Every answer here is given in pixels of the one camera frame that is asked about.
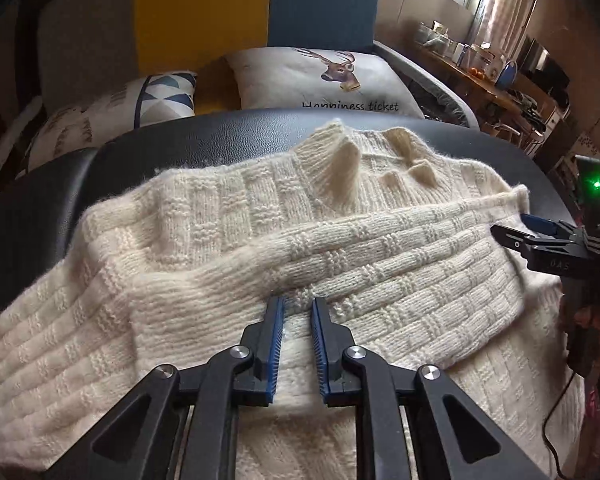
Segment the cream knitted sweater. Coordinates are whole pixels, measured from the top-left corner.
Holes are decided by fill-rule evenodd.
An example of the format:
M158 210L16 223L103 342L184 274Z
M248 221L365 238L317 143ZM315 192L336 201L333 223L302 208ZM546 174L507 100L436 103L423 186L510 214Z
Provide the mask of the cream knitted sweater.
M332 122L289 151L172 169L82 214L0 314L0 464L50 466L152 368L187 368L285 301L273 404L242 414L242 479L347 479L354 418L323 404L313 299L387 362L447 370L544 472L576 446L558 279L501 247L528 188L410 130Z

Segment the wooden desk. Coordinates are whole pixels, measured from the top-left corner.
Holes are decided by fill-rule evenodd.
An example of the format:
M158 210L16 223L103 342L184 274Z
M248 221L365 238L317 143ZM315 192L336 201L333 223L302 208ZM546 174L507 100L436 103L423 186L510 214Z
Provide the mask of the wooden desk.
M415 46L413 53L420 66L444 82L468 104L480 126L501 120L506 124L511 122L514 126L521 126L524 131L530 128L535 128L539 133L546 131L542 122L524 114L524 110L506 91L498 90L490 81L464 72L446 58L421 46Z

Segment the blue chair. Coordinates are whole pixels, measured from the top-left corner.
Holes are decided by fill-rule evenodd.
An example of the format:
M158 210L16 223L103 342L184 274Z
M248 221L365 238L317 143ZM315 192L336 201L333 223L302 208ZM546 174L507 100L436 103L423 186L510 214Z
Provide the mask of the blue chair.
M500 90L506 90L512 86L517 77L518 67L514 60L507 61L495 81L495 87Z

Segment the black television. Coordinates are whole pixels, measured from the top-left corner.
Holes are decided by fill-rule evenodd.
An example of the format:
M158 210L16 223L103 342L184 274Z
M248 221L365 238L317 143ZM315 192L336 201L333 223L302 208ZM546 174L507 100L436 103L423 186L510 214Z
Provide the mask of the black television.
M524 38L517 63L518 70L545 93L568 89L569 77L539 41Z

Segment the patterned curtain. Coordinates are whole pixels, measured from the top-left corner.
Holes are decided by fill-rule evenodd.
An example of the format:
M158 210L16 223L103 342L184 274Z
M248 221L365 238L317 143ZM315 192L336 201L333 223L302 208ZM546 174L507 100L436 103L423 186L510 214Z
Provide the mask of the patterned curtain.
M471 41L514 58L526 32L535 0L480 0Z

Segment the deer print pillow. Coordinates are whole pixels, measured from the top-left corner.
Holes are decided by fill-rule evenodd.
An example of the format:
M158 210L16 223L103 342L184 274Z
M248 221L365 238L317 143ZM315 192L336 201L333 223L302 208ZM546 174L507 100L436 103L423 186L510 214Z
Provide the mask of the deer print pillow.
M269 47L226 57L244 110L319 108L422 119L411 91L374 54Z

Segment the geometric pattern pillow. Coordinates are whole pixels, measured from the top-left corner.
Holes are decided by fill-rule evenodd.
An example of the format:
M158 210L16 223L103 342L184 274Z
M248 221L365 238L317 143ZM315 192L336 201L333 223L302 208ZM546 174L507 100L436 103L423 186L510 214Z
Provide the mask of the geometric pattern pillow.
M33 170L82 148L99 148L138 128L195 115L197 75L177 70L133 80L97 99L55 112L29 152Z

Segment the grey yellow blue sofa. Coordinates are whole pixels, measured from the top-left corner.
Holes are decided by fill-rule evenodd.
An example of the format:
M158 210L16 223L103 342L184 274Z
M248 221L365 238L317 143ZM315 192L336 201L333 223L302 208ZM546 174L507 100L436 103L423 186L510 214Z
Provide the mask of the grey yellow blue sofa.
M255 48L377 55L426 118L476 128L460 96L377 38L377 11L378 0L19 0L19 110L0 140L0 188L32 171L29 152L50 116L133 80L189 70L197 75L194 116L243 110L226 57Z

